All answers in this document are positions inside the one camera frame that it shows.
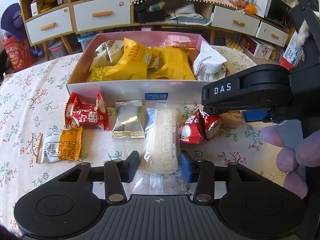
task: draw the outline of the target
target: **finger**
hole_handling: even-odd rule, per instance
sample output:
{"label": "finger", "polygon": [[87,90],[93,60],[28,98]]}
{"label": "finger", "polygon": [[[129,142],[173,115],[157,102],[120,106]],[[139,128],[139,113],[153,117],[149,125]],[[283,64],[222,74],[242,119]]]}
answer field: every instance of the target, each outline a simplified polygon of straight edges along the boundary
{"label": "finger", "polygon": [[311,134],[298,144],[296,159],[303,166],[320,166],[320,131]]}
{"label": "finger", "polygon": [[276,164],[282,172],[294,171],[298,166],[295,152],[289,148],[283,148],[277,156]]}
{"label": "finger", "polygon": [[301,180],[300,176],[293,172],[289,172],[284,178],[283,187],[295,193],[301,199],[304,199],[308,193],[307,184]]}
{"label": "finger", "polygon": [[278,132],[276,131],[277,125],[266,126],[260,131],[260,138],[272,145],[284,147],[284,143],[281,140]]}

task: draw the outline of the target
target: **floral tablecloth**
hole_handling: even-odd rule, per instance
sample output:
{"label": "floral tablecloth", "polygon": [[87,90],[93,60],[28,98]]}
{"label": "floral tablecloth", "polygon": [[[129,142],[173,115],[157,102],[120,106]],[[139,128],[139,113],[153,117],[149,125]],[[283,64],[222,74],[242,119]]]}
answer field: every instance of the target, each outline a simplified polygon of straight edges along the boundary
{"label": "floral tablecloth", "polygon": [[[228,59],[230,68],[242,70],[254,65],[248,57],[235,50],[220,52]],[[66,56],[6,75],[0,88],[0,223],[17,234],[19,229],[13,208],[24,194],[78,163],[102,166],[109,160],[125,159],[132,150],[140,151],[142,148],[143,139],[133,142],[132,139],[112,139],[111,132],[85,129],[77,161],[35,163],[40,133],[64,129],[64,109],[69,98],[66,82],[80,56]],[[198,108],[199,105],[183,106],[181,123]],[[108,111],[112,127],[116,111],[112,107]],[[239,162],[282,185],[284,174],[276,167],[279,148],[262,142],[259,131],[263,126],[263,123],[254,123],[245,124],[237,130],[220,129],[209,142],[182,145],[181,148],[188,150],[194,158],[205,158],[215,165]],[[101,188],[96,188],[97,195],[104,197]],[[188,185],[187,190],[192,194],[194,185]],[[217,189],[217,197],[223,195],[223,190]]]}

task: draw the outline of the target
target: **wooden leg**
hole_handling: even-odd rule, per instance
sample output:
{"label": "wooden leg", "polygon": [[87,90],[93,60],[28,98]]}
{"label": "wooden leg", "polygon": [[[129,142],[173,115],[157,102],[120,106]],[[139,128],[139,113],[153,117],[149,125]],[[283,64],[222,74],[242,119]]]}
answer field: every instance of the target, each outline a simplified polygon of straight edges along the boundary
{"label": "wooden leg", "polygon": [[210,44],[211,45],[214,45],[214,38],[216,37],[216,30],[211,30],[211,33],[210,33]]}
{"label": "wooden leg", "polygon": [[62,42],[63,42],[64,46],[66,46],[66,49],[69,52],[69,54],[72,55],[73,51],[72,51],[72,48],[71,48],[67,38],[65,36],[61,36],[61,39],[62,39]]}
{"label": "wooden leg", "polygon": [[43,44],[45,59],[48,61],[48,60],[50,60],[50,51],[48,49],[48,43],[45,41],[42,44]]}

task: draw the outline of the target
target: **orange fruit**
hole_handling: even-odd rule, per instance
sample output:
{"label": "orange fruit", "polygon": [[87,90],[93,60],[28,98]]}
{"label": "orange fruit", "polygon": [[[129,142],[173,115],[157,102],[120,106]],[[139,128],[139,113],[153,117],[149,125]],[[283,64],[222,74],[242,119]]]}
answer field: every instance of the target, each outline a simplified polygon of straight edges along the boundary
{"label": "orange fruit", "polygon": [[248,4],[244,8],[247,13],[250,13],[250,14],[257,13],[257,9],[256,9],[255,5],[253,5],[253,4]]}

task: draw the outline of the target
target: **white drawer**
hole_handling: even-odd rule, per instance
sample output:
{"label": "white drawer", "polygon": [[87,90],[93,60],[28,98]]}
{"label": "white drawer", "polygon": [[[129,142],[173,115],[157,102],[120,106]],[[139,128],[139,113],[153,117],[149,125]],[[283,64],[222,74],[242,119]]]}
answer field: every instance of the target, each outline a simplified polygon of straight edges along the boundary
{"label": "white drawer", "polygon": [[32,44],[57,35],[72,32],[69,7],[42,15],[27,22],[26,26]]}
{"label": "white drawer", "polygon": [[260,20],[256,18],[220,6],[214,8],[210,21],[214,27],[233,30],[252,36],[257,33],[260,23]]}
{"label": "white drawer", "polygon": [[94,0],[73,6],[77,31],[130,24],[130,0]]}
{"label": "white drawer", "polygon": [[269,41],[281,47],[284,47],[289,34],[277,29],[276,27],[271,26],[270,24],[261,22],[256,33],[256,37],[261,40]]}

